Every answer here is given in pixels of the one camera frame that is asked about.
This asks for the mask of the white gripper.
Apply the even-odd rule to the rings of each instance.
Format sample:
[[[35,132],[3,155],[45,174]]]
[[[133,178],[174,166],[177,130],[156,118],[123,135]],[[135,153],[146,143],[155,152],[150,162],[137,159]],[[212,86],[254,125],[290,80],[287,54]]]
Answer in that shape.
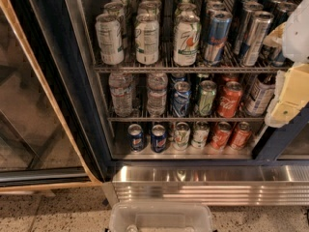
[[[281,128],[309,102],[309,64],[300,64],[309,63],[309,0],[302,0],[286,23],[272,30],[263,44],[282,45],[283,55],[297,62],[287,71],[277,72],[274,98],[267,108],[265,123]]]

